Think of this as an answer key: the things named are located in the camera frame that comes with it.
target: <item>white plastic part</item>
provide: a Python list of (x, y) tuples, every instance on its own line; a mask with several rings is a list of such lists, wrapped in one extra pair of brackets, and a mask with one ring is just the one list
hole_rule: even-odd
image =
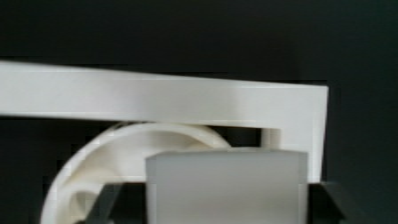
[(326, 87), (0, 62), (0, 115), (255, 127), (309, 153), (319, 182)]
[(147, 156), (174, 149), (225, 147), (227, 142), (202, 126), (145, 123), (111, 127), (62, 167), (46, 196), (40, 224), (74, 224), (85, 218), (104, 183), (145, 181)]

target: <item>black background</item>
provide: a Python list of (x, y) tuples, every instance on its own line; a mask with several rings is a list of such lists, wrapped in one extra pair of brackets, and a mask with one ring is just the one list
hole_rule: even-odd
[[(398, 2), (0, 2), (0, 59), (330, 87), (323, 180), (398, 219)], [(110, 123), (0, 120), (0, 223), (37, 223), (56, 167)]]

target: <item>plastic component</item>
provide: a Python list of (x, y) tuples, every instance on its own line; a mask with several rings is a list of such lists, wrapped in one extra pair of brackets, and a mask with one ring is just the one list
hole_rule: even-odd
[(303, 224), (307, 155), (252, 148), (147, 159), (149, 224)]
[(227, 142), (202, 126), (145, 123), (111, 127), (62, 167), (46, 196), (40, 224), (72, 224), (85, 218), (104, 183), (145, 181), (147, 156), (174, 149), (225, 147)]

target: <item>gray block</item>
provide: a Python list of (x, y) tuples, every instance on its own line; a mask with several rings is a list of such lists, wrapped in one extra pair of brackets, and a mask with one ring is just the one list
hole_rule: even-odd
[(303, 224), (305, 153), (166, 152), (145, 168), (149, 224)]

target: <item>white bracket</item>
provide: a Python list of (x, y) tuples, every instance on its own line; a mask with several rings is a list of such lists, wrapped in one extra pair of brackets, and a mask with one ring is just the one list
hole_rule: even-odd
[(0, 115), (262, 128), (319, 182), (326, 87), (0, 62)]

